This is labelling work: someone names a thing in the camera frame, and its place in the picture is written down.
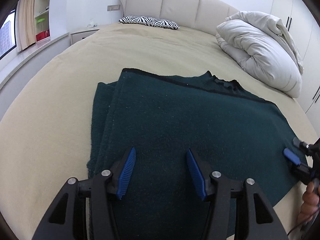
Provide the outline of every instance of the curtain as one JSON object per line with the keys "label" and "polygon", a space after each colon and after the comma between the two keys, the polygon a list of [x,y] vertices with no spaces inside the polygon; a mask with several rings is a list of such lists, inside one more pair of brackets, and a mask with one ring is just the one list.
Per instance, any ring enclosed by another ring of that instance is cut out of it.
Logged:
{"label": "curtain", "polygon": [[35,0],[19,0],[16,10],[16,41],[18,52],[36,42]]}

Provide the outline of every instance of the wall outlet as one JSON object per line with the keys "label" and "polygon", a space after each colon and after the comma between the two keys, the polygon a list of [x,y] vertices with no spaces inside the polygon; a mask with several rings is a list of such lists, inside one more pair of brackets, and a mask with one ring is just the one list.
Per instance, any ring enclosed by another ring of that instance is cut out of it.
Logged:
{"label": "wall outlet", "polygon": [[107,11],[117,11],[117,10],[120,10],[120,4],[108,5]]}

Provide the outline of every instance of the human hand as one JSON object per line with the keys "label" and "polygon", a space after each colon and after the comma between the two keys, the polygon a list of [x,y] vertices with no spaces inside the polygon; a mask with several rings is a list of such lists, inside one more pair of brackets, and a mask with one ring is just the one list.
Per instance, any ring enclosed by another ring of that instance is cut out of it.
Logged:
{"label": "human hand", "polygon": [[304,203],[301,206],[300,213],[297,218],[298,224],[303,221],[309,222],[312,220],[312,214],[318,209],[317,205],[319,203],[319,196],[313,193],[314,189],[315,184],[310,182],[307,186],[306,192],[302,195]]}

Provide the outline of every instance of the bed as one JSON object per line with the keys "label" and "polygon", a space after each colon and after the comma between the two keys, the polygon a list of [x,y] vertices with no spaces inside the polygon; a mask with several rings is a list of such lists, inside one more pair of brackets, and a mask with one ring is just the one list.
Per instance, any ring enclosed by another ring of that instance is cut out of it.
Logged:
{"label": "bed", "polygon": [[[125,16],[165,18],[180,29],[109,25],[56,56],[18,95],[0,123],[0,210],[20,240],[32,238],[68,178],[87,178],[97,84],[116,81],[125,67],[180,76],[209,70],[236,79],[274,102],[301,140],[317,139],[296,100],[252,78],[218,46],[215,27],[235,8],[219,0],[121,1]],[[295,224],[304,190],[298,183],[275,206],[286,231]]]}

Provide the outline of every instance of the cable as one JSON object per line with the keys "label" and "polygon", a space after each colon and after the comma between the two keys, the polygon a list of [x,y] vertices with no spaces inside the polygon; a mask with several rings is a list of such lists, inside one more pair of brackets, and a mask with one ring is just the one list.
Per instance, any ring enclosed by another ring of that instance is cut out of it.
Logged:
{"label": "cable", "polygon": [[[316,214],[318,211],[319,211],[319,208],[318,208],[318,209],[316,210],[316,212],[314,212],[310,217],[313,217],[313,215]],[[289,233],[287,233],[287,236],[289,236],[289,235],[292,233],[292,231],[294,231],[295,229],[297,229],[297,228],[298,228],[299,226],[301,226],[303,223],[307,222],[307,221],[310,219],[310,217],[308,217],[307,219],[303,220],[301,223],[299,223],[299,224],[296,225],[294,228],[292,228],[292,229],[289,231]]]}

